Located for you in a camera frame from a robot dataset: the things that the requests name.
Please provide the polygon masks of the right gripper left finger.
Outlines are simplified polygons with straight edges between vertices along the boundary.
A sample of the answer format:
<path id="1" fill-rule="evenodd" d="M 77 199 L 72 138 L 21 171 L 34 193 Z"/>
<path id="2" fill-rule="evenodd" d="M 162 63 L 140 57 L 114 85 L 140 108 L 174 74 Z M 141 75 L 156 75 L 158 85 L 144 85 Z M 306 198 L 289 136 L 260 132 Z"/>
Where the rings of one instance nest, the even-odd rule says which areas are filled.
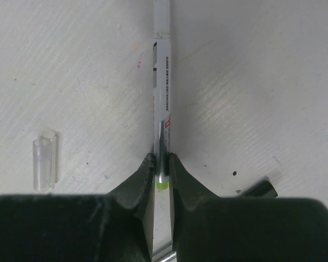
<path id="1" fill-rule="evenodd" d="M 153 154 L 106 194 L 0 195 L 0 261 L 151 261 Z"/>

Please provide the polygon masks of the silver green tip pen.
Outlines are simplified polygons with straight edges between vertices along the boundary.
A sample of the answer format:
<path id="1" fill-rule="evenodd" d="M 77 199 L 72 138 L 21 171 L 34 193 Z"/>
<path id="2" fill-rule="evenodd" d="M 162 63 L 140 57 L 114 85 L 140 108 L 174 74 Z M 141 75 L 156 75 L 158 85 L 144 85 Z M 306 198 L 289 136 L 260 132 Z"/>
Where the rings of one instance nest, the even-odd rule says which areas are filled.
<path id="1" fill-rule="evenodd" d="M 154 155 L 155 179 L 159 190 L 169 186 L 171 127 L 171 2 L 154 3 Z"/>

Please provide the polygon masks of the black pen cap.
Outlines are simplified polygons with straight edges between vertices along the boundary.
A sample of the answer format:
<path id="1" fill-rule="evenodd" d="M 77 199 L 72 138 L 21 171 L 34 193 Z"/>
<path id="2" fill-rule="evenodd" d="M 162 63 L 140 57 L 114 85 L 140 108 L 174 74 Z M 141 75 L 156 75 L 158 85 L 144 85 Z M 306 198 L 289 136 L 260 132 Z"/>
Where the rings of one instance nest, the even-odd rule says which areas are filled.
<path id="1" fill-rule="evenodd" d="M 241 197 L 276 198 L 278 193 L 268 180 L 263 180 L 253 185 L 241 194 Z"/>

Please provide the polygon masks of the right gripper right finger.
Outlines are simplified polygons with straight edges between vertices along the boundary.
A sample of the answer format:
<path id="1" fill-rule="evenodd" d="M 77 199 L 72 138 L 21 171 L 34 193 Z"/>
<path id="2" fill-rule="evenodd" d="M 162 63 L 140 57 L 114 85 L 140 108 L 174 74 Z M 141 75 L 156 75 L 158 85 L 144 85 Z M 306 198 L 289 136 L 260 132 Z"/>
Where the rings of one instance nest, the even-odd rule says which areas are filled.
<path id="1" fill-rule="evenodd" d="M 308 198 L 220 197 L 169 157 L 178 261 L 328 261 L 328 209 Z"/>

